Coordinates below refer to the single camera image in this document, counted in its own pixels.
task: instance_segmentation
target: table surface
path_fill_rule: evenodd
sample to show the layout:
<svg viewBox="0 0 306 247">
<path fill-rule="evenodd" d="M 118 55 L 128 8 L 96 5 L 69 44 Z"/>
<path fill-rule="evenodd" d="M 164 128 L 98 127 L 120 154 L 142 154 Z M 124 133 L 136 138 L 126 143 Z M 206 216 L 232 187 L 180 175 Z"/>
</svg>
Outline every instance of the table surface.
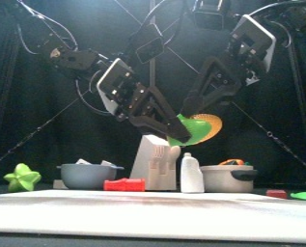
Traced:
<svg viewBox="0 0 306 247">
<path fill-rule="evenodd" d="M 0 194 L 0 233 L 306 243 L 306 201 L 253 194 Z"/>
</svg>

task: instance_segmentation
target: red object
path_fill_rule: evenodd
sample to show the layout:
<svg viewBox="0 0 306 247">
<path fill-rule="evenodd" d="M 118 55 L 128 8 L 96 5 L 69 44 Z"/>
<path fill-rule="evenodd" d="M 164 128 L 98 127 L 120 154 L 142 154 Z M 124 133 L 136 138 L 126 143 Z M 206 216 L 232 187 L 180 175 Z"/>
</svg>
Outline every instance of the red object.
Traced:
<svg viewBox="0 0 306 247">
<path fill-rule="evenodd" d="M 120 180 L 106 180 L 105 191 L 145 191 L 145 179 L 122 178 Z"/>
<path fill-rule="evenodd" d="M 285 190 L 270 189 L 266 192 L 266 196 L 286 199 L 288 198 L 288 192 Z"/>
</svg>

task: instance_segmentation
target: green star toy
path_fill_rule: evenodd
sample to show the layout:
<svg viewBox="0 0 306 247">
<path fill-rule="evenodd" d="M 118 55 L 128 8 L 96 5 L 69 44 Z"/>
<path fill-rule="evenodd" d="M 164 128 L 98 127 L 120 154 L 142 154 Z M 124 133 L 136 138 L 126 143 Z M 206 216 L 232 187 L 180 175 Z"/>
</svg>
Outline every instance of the green star toy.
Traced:
<svg viewBox="0 0 306 247">
<path fill-rule="evenodd" d="M 35 183 L 42 176 L 38 172 L 33 172 L 29 166 L 21 163 L 14 172 L 7 174 L 3 179 L 10 182 L 9 192 L 33 191 Z"/>
</svg>

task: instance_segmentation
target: orange object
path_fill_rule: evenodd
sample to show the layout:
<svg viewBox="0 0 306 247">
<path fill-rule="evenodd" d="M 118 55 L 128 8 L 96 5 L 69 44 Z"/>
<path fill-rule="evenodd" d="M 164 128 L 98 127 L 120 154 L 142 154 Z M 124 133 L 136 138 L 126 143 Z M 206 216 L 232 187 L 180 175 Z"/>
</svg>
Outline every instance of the orange object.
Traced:
<svg viewBox="0 0 306 247">
<path fill-rule="evenodd" d="M 225 166 L 225 165 L 244 166 L 245 165 L 245 161 L 242 159 L 228 159 L 226 161 L 221 162 L 218 165 L 220 166 Z"/>
</svg>

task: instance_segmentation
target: white container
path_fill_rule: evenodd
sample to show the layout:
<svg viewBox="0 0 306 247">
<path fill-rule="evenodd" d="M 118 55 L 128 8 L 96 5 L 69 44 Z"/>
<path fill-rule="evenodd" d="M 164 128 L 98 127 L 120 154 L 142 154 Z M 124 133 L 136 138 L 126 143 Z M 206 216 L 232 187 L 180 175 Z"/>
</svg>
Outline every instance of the white container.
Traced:
<svg viewBox="0 0 306 247">
<path fill-rule="evenodd" d="M 197 158 L 188 152 L 181 161 L 180 187 L 182 193 L 205 193 L 204 174 Z"/>
<path fill-rule="evenodd" d="M 252 166 L 202 166 L 205 191 L 216 193 L 250 193 L 257 171 Z"/>
</svg>

